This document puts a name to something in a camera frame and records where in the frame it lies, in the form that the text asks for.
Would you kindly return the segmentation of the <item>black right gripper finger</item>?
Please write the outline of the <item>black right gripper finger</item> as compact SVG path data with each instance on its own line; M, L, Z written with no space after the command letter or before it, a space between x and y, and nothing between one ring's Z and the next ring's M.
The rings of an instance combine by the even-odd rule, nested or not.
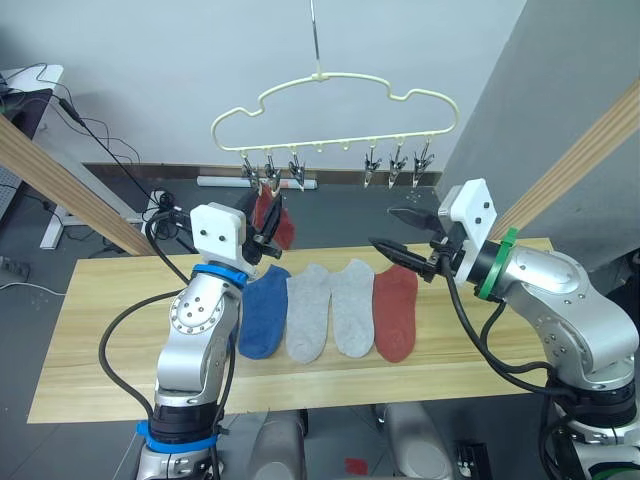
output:
M400 206L389 208L388 213L418 230L431 231L437 234L445 233L439 217L428 210Z
M427 262L427 259L411 252L403 244L376 237L370 237L369 243L395 265L411 270L419 276L434 275L434 268Z

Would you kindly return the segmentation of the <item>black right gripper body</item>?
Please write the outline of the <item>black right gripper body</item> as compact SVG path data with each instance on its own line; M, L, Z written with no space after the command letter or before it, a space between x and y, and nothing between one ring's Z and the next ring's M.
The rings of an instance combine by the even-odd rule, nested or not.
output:
M443 276L443 258L449 259L452 273L456 273L466 255L464 241L467 234L462 225L453 225L448 231L436 231L429 245L432 252L426 260L423 279L430 283L436 275Z

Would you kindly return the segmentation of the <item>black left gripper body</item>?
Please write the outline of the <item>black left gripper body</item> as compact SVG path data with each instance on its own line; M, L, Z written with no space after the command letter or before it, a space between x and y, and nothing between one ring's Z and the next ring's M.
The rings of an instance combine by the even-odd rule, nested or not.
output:
M246 239L242 245L242 257L250 265L258 265L263 256L280 259L282 250L271 245L277 228L258 231L253 225L246 228Z

